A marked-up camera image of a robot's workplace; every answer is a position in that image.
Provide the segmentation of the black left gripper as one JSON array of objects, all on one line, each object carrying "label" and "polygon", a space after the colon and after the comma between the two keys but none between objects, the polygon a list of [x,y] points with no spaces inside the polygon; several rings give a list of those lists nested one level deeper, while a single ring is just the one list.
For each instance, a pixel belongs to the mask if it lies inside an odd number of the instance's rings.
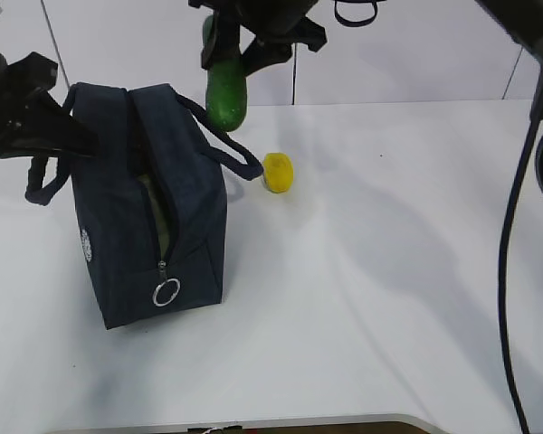
[{"label": "black left gripper", "polygon": [[95,155],[97,136],[48,93],[57,77],[58,64],[38,52],[10,64],[0,53],[0,136],[24,109],[24,135],[0,140],[0,159]]}]

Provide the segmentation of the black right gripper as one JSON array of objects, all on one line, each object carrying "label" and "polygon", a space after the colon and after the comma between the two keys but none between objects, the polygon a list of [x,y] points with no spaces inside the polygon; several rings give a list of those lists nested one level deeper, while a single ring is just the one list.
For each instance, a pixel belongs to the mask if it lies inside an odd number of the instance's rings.
[{"label": "black right gripper", "polygon": [[212,69],[220,63],[241,68],[240,26],[259,40],[242,53],[243,73],[249,77],[292,56],[290,44],[303,43],[312,52],[327,43],[325,28],[307,16],[315,0],[190,0],[194,8],[213,12],[202,27],[201,67]]}]

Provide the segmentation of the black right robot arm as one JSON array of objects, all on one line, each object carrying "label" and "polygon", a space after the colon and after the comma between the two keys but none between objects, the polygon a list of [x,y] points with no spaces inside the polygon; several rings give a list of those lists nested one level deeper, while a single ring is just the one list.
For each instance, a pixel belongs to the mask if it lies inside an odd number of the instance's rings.
[{"label": "black right robot arm", "polygon": [[[318,52],[327,43],[326,30],[308,18],[314,1],[190,1],[193,8],[213,11],[212,29],[201,53],[205,70],[230,59],[239,60],[250,76],[292,56],[291,46],[304,44]],[[480,1],[478,3],[511,38],[536,54],[543,42],[543,1]]]}]

